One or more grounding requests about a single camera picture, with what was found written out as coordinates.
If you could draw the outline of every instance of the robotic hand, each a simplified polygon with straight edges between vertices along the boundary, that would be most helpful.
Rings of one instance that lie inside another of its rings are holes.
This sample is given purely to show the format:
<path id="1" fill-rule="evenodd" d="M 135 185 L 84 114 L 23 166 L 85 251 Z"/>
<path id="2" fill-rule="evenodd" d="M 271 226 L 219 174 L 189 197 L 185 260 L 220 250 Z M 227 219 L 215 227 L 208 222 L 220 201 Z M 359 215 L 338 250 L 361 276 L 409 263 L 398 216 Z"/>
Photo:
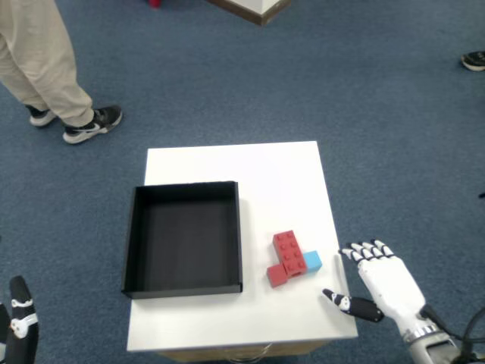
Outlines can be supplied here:
<path id="1" fill-rule="evenodd" d="M 393 319 L 417 364 L 458 364 L 476 359 L 475 355 L 460 356 L 451 337 L 442 331 L 441 321 L 427 318 L 430 315 L 425 313 L 433 311 L 426 309 L 426 300 L 411 273 L 387 245 L 379 240 L 352 243 L 340 253 L 357 264 L 374 299 L 351 298 L 324 289 L 324 295 L 342 312 L 372 322 L 384 316 Z"/>
<path id="2" fill-rule="evenodd" d="M 21 276 L 11 279 L 10 292 L 12 319 L 0 303 L 0 364 L 33 364 L 39 324 L 32 296 Z"/>

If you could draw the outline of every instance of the person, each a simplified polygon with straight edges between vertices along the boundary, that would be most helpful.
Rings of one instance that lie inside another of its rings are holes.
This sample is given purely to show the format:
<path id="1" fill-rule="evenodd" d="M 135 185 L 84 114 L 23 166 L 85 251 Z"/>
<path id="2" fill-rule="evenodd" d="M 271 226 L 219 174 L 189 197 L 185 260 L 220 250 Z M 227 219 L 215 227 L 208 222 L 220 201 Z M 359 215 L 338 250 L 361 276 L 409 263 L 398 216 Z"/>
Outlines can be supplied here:
<path id="1" fill-rule="evenodd" d="M 44 127 L 59 117 L 78 144 L 120 123 L 119 106 L 93 109 L 77 84 L 69 35 L 55 0 L 0 0 L 0 81 Z"/>
<path id="2" fill-rule="evenodd" d="M 485 52 L 472 52 L 462 55 L 462 64 L 470 71 L 484 71 Z"/>

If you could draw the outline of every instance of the black sneaker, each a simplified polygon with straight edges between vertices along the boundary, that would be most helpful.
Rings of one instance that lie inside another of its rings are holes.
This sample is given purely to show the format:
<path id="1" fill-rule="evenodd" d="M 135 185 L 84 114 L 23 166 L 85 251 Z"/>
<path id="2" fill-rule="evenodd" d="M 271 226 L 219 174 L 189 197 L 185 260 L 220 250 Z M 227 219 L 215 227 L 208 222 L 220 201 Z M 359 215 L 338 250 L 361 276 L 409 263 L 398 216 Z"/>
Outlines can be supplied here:
<path id="1" fill-rule="evenodd" d="M 94 118 L 83 127 L 65 127 L 64 141 L 69 144 L 78 144 L 88 140 L 99 133 L 107 133 L 116 127 L 123 117 L 119 106 L 108 106 L 94 111 Z"/>
<path id="2" fill-rule="evenodd" d="M 40 111 L 30 105 L 25 105 L 30 111 L 30 123 L 34 127 L 44 127 L 56 119 L 57 115 L 50 110 Z"/>
<path id="3" fill-rule="evenodd" d="M 472 52 L 463 55 L 462 64 L 470 71 L 485 70 L 485 52 Z"/>

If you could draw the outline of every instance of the red lego brick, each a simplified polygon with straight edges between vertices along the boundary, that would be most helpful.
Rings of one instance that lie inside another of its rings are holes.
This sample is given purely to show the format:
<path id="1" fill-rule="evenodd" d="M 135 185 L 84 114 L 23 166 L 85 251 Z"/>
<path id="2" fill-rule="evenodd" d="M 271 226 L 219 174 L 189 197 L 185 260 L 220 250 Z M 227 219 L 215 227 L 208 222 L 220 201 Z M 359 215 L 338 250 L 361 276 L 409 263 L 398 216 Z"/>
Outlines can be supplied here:
<path id="1" fill-rule="evenodd" d="M 160 8 L 161 0 L 149 0 L 149 3 L 152 8 Z"/>
<path id="2" fill-rule="evenodd" d="M 275 234 L 273 245 L 288 278 L 306 273 L 307 267 L 293 231 Z"/>
<path id="3" fill-rule="evenodd" d="M 268 268 L 266 270 L 266 275 L 268 276 L 273 288 L 280 286 L 281 284 L 285 284 L 288 281 L 285 268 L 282 264 L 273 265 L 272 267 Z"/>

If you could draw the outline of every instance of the black box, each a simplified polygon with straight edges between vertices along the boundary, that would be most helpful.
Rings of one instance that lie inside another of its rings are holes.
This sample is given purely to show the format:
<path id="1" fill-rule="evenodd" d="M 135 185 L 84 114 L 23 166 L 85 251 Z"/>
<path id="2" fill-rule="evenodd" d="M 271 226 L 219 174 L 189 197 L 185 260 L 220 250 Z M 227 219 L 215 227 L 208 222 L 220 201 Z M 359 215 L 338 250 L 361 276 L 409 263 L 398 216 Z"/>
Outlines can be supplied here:
<path id="1" fill-rule="evenodd" d="M 136 187 L 122 291 L 134 299 L 242 292 L 237 182 Z"/>

